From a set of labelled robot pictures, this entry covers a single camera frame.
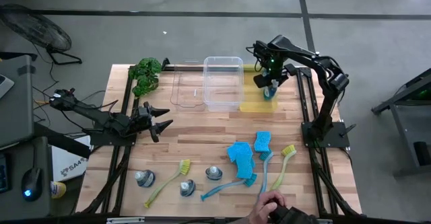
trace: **gray floor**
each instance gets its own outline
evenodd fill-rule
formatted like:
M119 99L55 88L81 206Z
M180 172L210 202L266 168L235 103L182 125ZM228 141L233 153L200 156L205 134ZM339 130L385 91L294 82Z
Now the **gray floor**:
M431 0L306 0L311 13L431 14ZM0 0L32 9L113 9L139 11L228 11L299 13L298 0ZM97 17L48 16L72 38L69 51L82 65L54 67L58 88L74 87L83 98L104 89L110 66L138 63L143 57L179 62L232 55L254 62L244 47L284 34L306 47L302 19L256 17ZM389 112L371 114L407 80L430 67L431 21L312 20L317 51L335 57L351 83L341 103L341 116L358 126L349 134L362 210L371 217L431 220L430 176L394 179L409 165ZM35 52L33 46L0 26L0 50ZM38 59L34 84L51 84L50 65ZM89 102L100 104L103 95ZM51 128L77 131L61 113L45 108ZM90 121L72 113L83 126Z

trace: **wooden table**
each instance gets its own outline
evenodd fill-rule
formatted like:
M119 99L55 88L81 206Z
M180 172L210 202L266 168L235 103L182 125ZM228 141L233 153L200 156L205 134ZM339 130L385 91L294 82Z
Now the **wooden table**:
M113 111L119 112L127 81L130 65L113 65L104 104L113 100L119 102ZM317 76L313 75L319 105L323 101L321 89L318 87ZM281 171L283 157L280 151L287 145L294 144L297 154L292 157L286 169L284 181L279 190L287 198L289 205L295 206L308 214L316 215L317 204L311 174L308 151L303 146L300 132L302 111L298 94L296 77L287 80L280 88L278 109L269 113L242 112L208 112L181 110L170 102L174 73L162 73L160 86L150 95L140 99L140 104L149 101L157 108L170 108L170 113L156 119L156 122L173 119L174 122L162 133L159 143L153 143L148 133L138 136L132 148L127 180L125 183L122 216L163 216L163 217L244 217L250 213L257 199L262 182L263 162L257 154L253 155L256 162L257 181L250 188L235 186L227 188L202 202L200 195L220 184L235 180L236 166L230 163L226 148L235 141L255 142L256 132L271 131L270 147L274 157L268 167L268 188L275 182ZM199 87L202 73L187 73L184 87ZM133 97L128 107L132 109ZM339 118L338 109L334 109L333 118ZM355 211L360 212L360 203L352 168L349 159L339 149L327 150L333 183L341 195ZM82 184L77 211L86 208L96 197L106 182L112 147L101 147L88 161L87 171ZM178 168L182 159L191 160L191 169L187 176L181 175L171 182L153 202L149 209L143 204L153 190L169 178ZM205 169L216 165L223 171L219 181L208 180ZM156 173L156 182L151 188L142 188L134 179L137 170L152 170ZM192 179L197 183L195 193L190 197L181 197L179 184ZM110 208L114 204L117 185L112 188ZM326 188L323 188L325 206L329 209Z

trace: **fan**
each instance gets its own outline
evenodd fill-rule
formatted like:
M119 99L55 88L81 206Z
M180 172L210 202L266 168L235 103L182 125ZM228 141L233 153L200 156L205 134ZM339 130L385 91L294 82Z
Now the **fan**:
M46 49L56 65L82 63L78 57L64 53L72 47L72 40L65 31L43 15L32 14L32 10L22 5L7 4L0 6L0 20L11 30ZM53 54L62 54L76 61L59 63Z

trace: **person's hand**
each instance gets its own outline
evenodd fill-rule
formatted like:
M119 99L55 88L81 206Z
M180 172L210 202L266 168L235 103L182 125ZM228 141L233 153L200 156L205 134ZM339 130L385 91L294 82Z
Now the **person's hand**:
M284 196L277 190L262 193L247 217L250 224L266 224L268 222L269 214L277 208L277 203L268 203L270 200L275 200L283 207L287 205Z

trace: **green plant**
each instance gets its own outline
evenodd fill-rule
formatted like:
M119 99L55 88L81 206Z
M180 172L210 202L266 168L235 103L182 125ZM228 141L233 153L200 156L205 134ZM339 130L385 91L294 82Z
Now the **green plant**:
M129 76L137 80L132 89L135 97L139 98L157 89L159 79L157 73L162 71L162 65L155 58L142 59L137 65L129 70Z

